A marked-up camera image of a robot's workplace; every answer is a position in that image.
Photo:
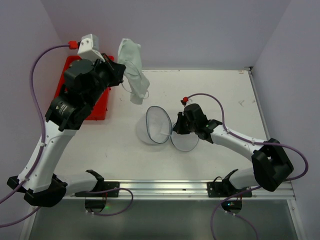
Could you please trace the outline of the white bra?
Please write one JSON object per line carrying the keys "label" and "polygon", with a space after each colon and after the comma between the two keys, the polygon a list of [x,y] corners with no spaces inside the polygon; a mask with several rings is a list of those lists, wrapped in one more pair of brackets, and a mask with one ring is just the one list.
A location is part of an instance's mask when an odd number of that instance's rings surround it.
{"label": "white bra", "polygon": [[149,97],[150,81],[142,72],[141,45],[129,38],[123,38],[119,48],[117,62],[125,65],[124,76],[130,86],[130,101],[142,105]]}

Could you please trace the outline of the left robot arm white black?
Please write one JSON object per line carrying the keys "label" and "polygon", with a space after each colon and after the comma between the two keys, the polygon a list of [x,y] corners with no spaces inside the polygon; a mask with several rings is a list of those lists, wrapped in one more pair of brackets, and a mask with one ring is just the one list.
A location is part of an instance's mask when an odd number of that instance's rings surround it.
{"label": "left robot arm white black", "polygon": [[102,187],[104,178],[94,170],[69,176],[56,175],[54,171],[66,146],[105,90],[123,82],[125,70],[125,65],[105,55],[95,61],[75,60],[64,71],[64,84],[45,114],[45,132],[24,170],[7,181],[10,188],[24,194],[28,204],[50,208],[66,195]]}

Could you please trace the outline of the white mesh laundry bag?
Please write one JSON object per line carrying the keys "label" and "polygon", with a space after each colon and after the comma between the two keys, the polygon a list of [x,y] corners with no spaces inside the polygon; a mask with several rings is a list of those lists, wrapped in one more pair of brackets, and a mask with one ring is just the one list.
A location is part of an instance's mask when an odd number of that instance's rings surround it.
{"label": "white mesh laundry bag", "polygon": [[136,124],[136,135],[140,141],[148,145],[162,145],[168,141],[181,152],[192,151],[199,143],[195,133],[180,135],[173,131],[168,113],[160,106],[151,106]]}

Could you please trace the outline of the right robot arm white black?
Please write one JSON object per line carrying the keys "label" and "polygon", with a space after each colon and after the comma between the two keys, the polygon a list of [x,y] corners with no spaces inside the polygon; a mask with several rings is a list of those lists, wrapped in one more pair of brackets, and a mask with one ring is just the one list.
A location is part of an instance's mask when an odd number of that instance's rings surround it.
{"label": "right robot arm white black", "polygon": [[179,135],[194,133],[200,140],[226,147],[252,163],[247,169],[234,169],[212,189],[225,196],[231,196],[248,187],[261,186],[273,192],[293,172],[294,167],[280,143],[271,138],[261,145],[257,139],[246,142],[247,136],[235,137],[221,121],[208,119],[201,107],[192,103],[177,114],[173,131]]}

